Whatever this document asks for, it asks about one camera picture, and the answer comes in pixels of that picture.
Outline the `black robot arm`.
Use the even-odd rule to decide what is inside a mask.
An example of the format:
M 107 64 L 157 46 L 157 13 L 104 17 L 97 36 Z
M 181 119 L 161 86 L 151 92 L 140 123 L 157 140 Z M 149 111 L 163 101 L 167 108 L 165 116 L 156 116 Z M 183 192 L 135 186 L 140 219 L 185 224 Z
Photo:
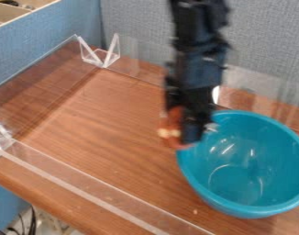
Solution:
M 168 0 L 173 23 L 173 61 L 164 78 L 161 137 L 180 149 L 201 139 L 213 124 L 213 89 L 220 86 L 229 43 L 227 0 Z

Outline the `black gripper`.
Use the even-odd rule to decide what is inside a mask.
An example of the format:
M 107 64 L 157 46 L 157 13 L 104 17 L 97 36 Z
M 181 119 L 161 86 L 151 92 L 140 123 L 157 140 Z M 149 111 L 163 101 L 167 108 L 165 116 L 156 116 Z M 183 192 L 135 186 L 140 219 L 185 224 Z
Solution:
M 164 77 L 164 117 L 181 117 L 181 142 L 192 144 L 201 139 L 205 125 L 212 122 L 216 109 L 212 96 L 213 89 L 221 85 L 221 66 L 205 62 L 201 66 L 177 68 L 167 63 L 168 73 Z

